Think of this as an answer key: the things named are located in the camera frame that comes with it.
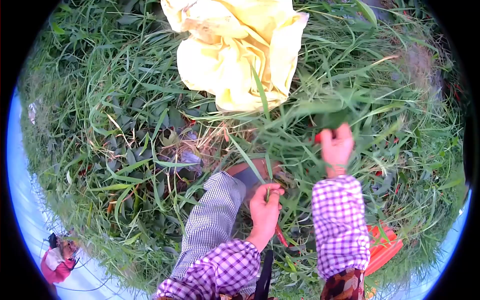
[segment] leg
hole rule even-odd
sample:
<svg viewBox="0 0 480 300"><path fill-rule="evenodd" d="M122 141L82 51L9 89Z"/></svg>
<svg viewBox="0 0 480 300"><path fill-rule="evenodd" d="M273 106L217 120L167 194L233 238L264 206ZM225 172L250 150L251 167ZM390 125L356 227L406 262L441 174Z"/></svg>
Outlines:
<svg viewBox="0 0 480 300"><path fill-rule="evenodd" d="M245 197L245 185L226 172L212 175L204 184L207 191L196 205L185 226L181 253L172 272L182 278L187 268L208 251L231 237L233 223Z"/></svg>

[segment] green grass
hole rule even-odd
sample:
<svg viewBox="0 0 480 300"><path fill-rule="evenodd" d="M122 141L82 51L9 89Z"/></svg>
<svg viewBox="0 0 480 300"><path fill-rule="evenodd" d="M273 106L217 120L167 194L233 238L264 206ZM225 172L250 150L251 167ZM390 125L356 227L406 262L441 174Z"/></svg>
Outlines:
<svg viewBox="0 0 480 300"><path fill-rule="evenodd" d="M280 180L287 187L280 224L296 246L286 250L272 239L273 292L317 299L310 198L325 173L309 138L342 121L356 141L349 173L362 182L367 223L383 220L404 243L367 286L403 287L412 272L423 275L435 263L464 191L459 109L449 95L439 100L427 80L436 70L451 74L453 65L432 42L432 20L392 11L396 24L373 28L344 19L358 9L349 4L295 3L310 19L291 97L267 115L222 115L214 96L186 90L178 75L176 48L188 34L172 32L146 2L59 7L19 82L24 147L45 204L111 275L153 292L176 262L209 174L268 155L288 172ZM409 65L405 51L415 42L428 68ZM34 101L32 125L26 107ZM199 138L182 140L187 131ZM175 173L186 150L202 157L202 175ZM234 234L245 237L251 225L241 209Z"/></svg>

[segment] orange plastic container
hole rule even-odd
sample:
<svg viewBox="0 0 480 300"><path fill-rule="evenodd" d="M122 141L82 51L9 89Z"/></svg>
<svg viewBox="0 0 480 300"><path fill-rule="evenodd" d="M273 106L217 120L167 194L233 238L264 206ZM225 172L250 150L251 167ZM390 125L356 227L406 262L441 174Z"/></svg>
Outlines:
<svg viewBox="0 0 480 300"><path fill-rule="evenodd" d="M372 233L375 240L380 239L381 235L378 226L372 227L368 225L367 229ZM384 238L381 238L376 245L374 244L374 240L370 242L370 263L367 270L365 270L365 276L380 269L380 267L392 259L392 257L394 257L398 250L403 246L402 240L396 240L396 234L391 228L388 226L382 226L382 229L387 235L388 240L391 242L388 242Z"/></svg>

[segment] red chili pepper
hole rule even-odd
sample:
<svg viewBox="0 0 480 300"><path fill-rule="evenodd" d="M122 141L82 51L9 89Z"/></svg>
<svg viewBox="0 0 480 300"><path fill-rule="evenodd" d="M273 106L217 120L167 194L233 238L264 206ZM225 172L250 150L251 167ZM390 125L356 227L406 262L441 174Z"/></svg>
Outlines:
<svg viewBox="0 0 480 300"><path fill-rule="evenodd" d="M83 169L81 170L80 172L78 172L78 175L79 176L85 176L85 174L87 173L88 170L90 170L92 168L92 165L89 165L86 169Z"/></svg>
<svg viewBox="0 0 480 300"><path fill-rule="evenodd" d="M456 87L460 92L463 93L463 90L460 88L460 86L458 86L458 84L454 84L454 85L455 85L455 87Z"/></svg>
<svg viewBox="0 0 480 300"><path fill-rule="evenodd" d="M280 225L277 224L275 226L275 234L276 236L278 236L278 239L280 240L280 242L288 248L288 244L287 244L287 240L285 239L285 237L283 236L283 232L282 232L282 229L280 228Z"/></svg>
<svg viewBox="0 0 480 300"><path fill-rule="evenodd" d="M319 144L322 142L322 138L320 137L320 134L317 133L317 135L315 136L315 140L313 141L315 144Z"/></svg>

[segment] chili pepper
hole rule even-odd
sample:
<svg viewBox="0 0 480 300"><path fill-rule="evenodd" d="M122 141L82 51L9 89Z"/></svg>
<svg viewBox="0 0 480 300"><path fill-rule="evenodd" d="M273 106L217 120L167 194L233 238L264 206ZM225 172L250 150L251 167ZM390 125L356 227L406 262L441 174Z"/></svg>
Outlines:
<svg viewBox="0 0 480 300"><path fill-rule="evenodd" d="M314 143L315 144L319 144L322 142L322 138L320 137L320 134L317 133L317 135L315 136L315 140L314 140Z"/></svg>
<svg viewBox="0 0 480 300"><path fill-rule="evenodd" d="M285 237L283 236L283 232L282 232L282 229L280 228L280 225L277 224L275 226L275 234L276 236L278 237L278 239L280 240L280 242L288 248L288 244L287 244L287 240L285 239Z"/></svg>
<svg viewBox="0 0 480 300"><path fill-rule="evenodd" d="M90 170L91 168L92 168L92 165L89 165L86 169L83 169L80 172L78 172L78 175L85 176L85 174L87 174L87 171Z"/></svg>
<svg viewBox="0 0 480 300"><path fill-rule="evenodd" d="M112 212L112 209L113 209L113 204L109 203L107 207L107 215L109 215Z"/></svg>

